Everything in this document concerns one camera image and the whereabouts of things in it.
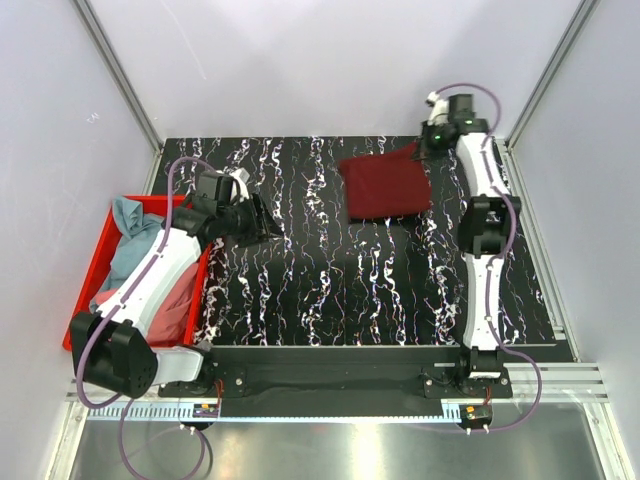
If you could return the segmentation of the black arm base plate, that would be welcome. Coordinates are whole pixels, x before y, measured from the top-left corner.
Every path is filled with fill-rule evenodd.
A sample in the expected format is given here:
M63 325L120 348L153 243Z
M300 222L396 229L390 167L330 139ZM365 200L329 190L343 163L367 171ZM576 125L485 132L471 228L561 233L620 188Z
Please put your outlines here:
M443 400L512 398L502 361L455 346L216 346L200 379L159 393L219 399L225 419L407 419L441 414Z

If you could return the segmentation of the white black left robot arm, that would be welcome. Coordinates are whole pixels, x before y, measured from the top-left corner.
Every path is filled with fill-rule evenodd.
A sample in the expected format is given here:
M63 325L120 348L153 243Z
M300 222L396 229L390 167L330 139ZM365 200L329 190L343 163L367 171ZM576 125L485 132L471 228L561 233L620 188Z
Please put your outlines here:
M261 196L250 191L248 172L204 172L193 194L169 200L154 243L124 283L95 312L70 322L71 352L78 397L93 407L84 386L137 399L151 387L181 382L196 396L215 386L206 353L193 346L153 347L148 333L161 304L184 272L216 240L239 247L282 236Z

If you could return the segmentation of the dark red t shirt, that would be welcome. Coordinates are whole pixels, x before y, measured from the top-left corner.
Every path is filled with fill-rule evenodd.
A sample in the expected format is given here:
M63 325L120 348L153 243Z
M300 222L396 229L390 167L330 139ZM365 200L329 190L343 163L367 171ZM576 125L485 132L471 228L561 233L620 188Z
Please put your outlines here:
M391 152L344 159L346 209L351 220L417 215L431 207L431 184L422 164L413 160L417 143Z

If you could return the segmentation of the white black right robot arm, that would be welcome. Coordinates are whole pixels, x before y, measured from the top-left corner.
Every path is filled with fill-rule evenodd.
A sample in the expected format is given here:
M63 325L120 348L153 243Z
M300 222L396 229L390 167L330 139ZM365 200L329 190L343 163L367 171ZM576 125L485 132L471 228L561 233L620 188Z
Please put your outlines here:
M431 113L422 123L416 157L451 151L460 161L470 198L457 245L468 275L467 317L456 366L444 374L443 392L484 401L512 395L501 348L499 303L502 270L517 231L521 201L505 185L492 151L490 126L479 118L471 94L428 95Z

